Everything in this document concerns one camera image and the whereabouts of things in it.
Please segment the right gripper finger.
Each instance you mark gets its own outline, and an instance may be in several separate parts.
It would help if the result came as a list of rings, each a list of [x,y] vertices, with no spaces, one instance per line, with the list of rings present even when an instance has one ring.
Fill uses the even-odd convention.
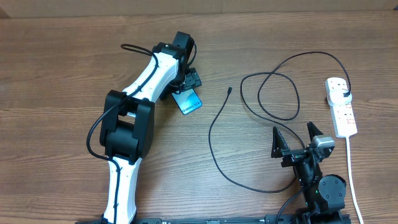
[[[323,133],[311,121],[307,123],[307,128],[311,140],[315,136],[323,135]]]
[[[283,157],[285,152],[290,151],[290,148],[288,147],[286,140],[284,139],[281,132],[276,126],[273,127],[272,132],[273,132],[273,140],[272,140],[271,158]]]

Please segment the Samsung Galaxy smartphone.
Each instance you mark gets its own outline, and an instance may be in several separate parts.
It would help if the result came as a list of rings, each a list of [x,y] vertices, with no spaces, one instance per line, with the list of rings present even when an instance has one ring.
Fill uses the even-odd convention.
[[[183,115],[188,115],[202,106],[201,99],[194,89],[183,91],[180,94],[172,93],[172,97]]]

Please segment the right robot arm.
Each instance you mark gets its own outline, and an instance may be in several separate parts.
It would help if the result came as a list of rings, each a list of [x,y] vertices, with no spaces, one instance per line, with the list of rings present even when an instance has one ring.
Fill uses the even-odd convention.
[[[281,158],[282,167],[292,167],[300,184],[300,190],[289,198],[269,223],[350,223],[349,215],[342,215],[345,208],[346,181],[339,175],[323,175],[319,163],[328,158],[335,148],[331,136],[323,134],[312,122],[307,123],[310,144],[303,149],[292,150],[277,127],[273,128],[272,158]],[[284,208],[299,195],[306,206],[294,214],[283,215]]]

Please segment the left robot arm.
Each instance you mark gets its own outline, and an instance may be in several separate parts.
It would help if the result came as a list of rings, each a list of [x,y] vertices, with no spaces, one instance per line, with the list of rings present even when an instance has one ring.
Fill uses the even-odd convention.
[[[109,164],[108,204],[100,223],[134,223],[139,167],[154,138],[155,103],[167,96],[187,115],[202,106],[195,93],[201,80],[191,66],[197,45],[191,35],[176,33],[172,43],[143,49],[151,60],[137,80],[105,98],[99,143]]]

